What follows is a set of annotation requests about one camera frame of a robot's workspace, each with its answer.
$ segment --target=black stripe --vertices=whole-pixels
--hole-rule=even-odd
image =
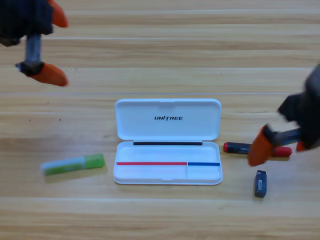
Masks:
[[[196,145],[201,146],[202,142],[179,142],[179,141],[135,141],[133,145]]]

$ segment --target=wood grain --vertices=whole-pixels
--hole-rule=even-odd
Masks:
[[[224,142],[251,143],[320,59],[318,0],[57,0],[69,28],[42,58],[68,87],[19,73],[24,44],[0,47],[1,240],[318,240],[320,149],[249,167]],[[222,104],[223,181],[119,185],[114,105],[124,98]],[[103,153],[106,167],[43,177],[40,164]],[[253,196],[257,170],[265,198]]]
[[[319,43],[120,38],[47,39],[43,46],[44,61],[67,68],[309,68],[320,59]],[[0,65],[23,59],[22,45],[1,52]]]
[[[149,10],[242,10],[281,9],[315,10],[320,8],[317,0],[57,0],[68,11],[149,11]]]
[[[288,94],[301,91],[312,68],[63,68],[63,71],[69,79],[66,88],[39,84],[16,68],[2,68],[0,94]]]

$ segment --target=open white box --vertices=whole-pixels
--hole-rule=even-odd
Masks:
[[[119,184],[216,185],[223,179],[221,104],[207,98],[121,99],[113,179]]]

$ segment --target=glue stick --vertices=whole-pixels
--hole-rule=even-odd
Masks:
[[[58,161],[49,161],[41,164],[43,175],[62,174],[83,169],[102,168],[105,165],[102,153],[68,158]]]

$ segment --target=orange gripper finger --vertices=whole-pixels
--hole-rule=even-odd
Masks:
[[[47,0],[47,1],[53,8],[52,23],[54,25],[57,25],[60,28],[67,28],[68,20],[62,7],[59,6],[59,4],[57,4],[54,0]]]
[[[248,163],[252,167],[264,164],[273,154],[273,146],[265,137],[264,128],[265,126],[250,146]]]
[[[295,150],[296,150],[297,152],[303,152],[303,151],[305,150],[305,144],[304,144],[302,141],[299,141],[299,142],[296,144]]]
[[[43,84],[52,84],[60,87],[68,85],[65,73],[52,64],[44,63],[40,73],[31,75],[30,78]]]

